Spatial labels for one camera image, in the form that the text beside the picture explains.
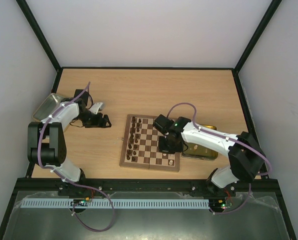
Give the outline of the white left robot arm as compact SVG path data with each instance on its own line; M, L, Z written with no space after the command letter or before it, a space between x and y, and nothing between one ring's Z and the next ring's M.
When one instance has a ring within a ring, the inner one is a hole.
M59 174L65 182L78 183L83 170L67 157L64 131L75 121L84 128L109 128L103 102L94 102L88 89L77 89L74 97L50 94L33 114L27 131L27 158L30 163Z

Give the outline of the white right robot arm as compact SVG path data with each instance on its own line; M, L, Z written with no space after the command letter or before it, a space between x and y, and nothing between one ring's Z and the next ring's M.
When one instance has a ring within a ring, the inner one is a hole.
M159 152L180 153L184 150L184 144L191 143L229 159L229 165L216 168L206 180L207 191L213 196L219 195L232 183L252 183L260 174L262 165L269 162L257 141L245 131L238 135L224 133L185 117L171 120L162 114L153 121L153 127L162 134L158 140Z

